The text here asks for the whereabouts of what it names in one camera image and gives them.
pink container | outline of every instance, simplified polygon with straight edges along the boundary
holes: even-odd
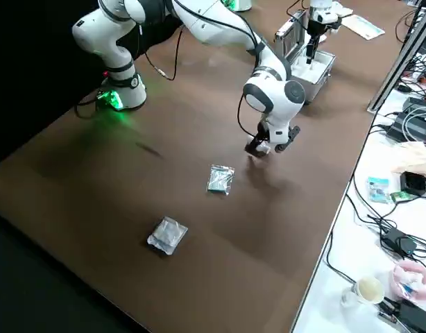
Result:
[[[423,283],[426,284],[426,268],[419,264],[418,262],[413,262],[411,260],[401,260],[395,266],[391,274],[391,288],[395,295],[400,296],[401,298],[408,298],[402,292],[402,287],[400,286],[399,279],[395,276],[395,270],[397,267],[401,267],[405,271],[410,271],[414,273],[423,274]],[[423,301],[426,302],[426,293],[412,293],[410,301]]]

brown table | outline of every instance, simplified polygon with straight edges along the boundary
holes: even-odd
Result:
[[[287,4],[255,2],[246,16],[271,38]],[[302,131],[283,154],[261,161],[243,150],[236,108],[252,57],[186,33],[175,82],[137,61],[141,110],[91,121],[70,111],[3,161],[0,214],[153,332],[287,332],[408,10],[344,4],[386,35],[367,42],[341,28],[322,46],[337,56],[332,78],[294,119]],[[169,74],[174,37],[149,52]],[[245,105],[242,119],[254,130],[259,115]],[[229,196],[205,192],[211,164],[236,169]],[[164,215],[189,228],[172,257],[145,244]]]

green led light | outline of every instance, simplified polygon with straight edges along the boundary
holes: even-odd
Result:
[[[235,0],[222,0],[222,3],[225,7],[234,10],[236,8],[236,2]]]
[[[115,110],[121,110],[123,109],[123,103],[121,101],[121,98],[119,97],[119,94],[115,91],[108,91],[104,92],[97,96],[98,100],[105,101],[108,105],[111,105]]]

table surface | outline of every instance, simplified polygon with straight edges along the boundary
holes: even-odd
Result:
[[[253,58],[185,33],[175,82],[136,62],[148,88],[141,110],[91,121],[70,111],[3,161],[0,215],[153,332],[288,331],[408,11],[395,0],[345,5],[386,34],[366,41],[343,27],[328,38],[331,80],[293,120],[302,131],[283,154],[243,150],[236,109]],[[246,16],[270,39],[286,6],[255,1]],[[175,42],[149,51],[169,73]],[[243,106],[246,128],[258,119]],[[205,193],[211,164],[235,168],[229,196]],[[163,216],[189,228],[172,257],[145,244]]]
[[[392,91],[374,123],[391,125],[393,118],[383,116],[390,112],[401,112],[407,97],[408,94]],[[391,172],[391,167],[397,161],[391,150],[394,144],[393,140],[384,136],[384,132],[369,135],[355,169],[355,181],[363,198],[368,198],[364,184],[369,176],[387,178],[390,180],[391,192],[400,190],[399,174]],[[361,218],[364,218],[368,210],[356,195],[353,181],[348,184],[348,195],[354,201]],[[380,214],[390,212],[393,207],[381,203],[370,204]],[[350,201],[343,196],[341,211],[336,216],[333,227],[330,263],[354,280],[364,276],[377,277],[386,287],[386,295],[394,298],[389,288],[389,275],[396,260],[381,249],[378,234],[367,228],[354,214]],[[401,204],[388,218],[397,223],[399,230],[426,239],[426,199]],[[328,248],[327,242],[324,255],[327,254]],[[374,307],[344,309],[340,306],[341,294],[350,283],[332,271],[325,263],[324,257],[318,263],[293,333],[397,332],[377,318]],[[419,306],[426,310],[426,302],[420,303]]]

metal frame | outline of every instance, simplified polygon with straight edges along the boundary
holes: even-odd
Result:
[[[380,90],[372,101],[370,101],[367,111],[375,114],[382,107],[387,96],[391,93],[393,87],[398,82],[401,73],[406,68],[409,61],[415,56],[426,38],[426,14],[418,23],[416,30],[411,34],[409,40],[404,44],[400,55],[393,64],[390,72],[387,74]]]

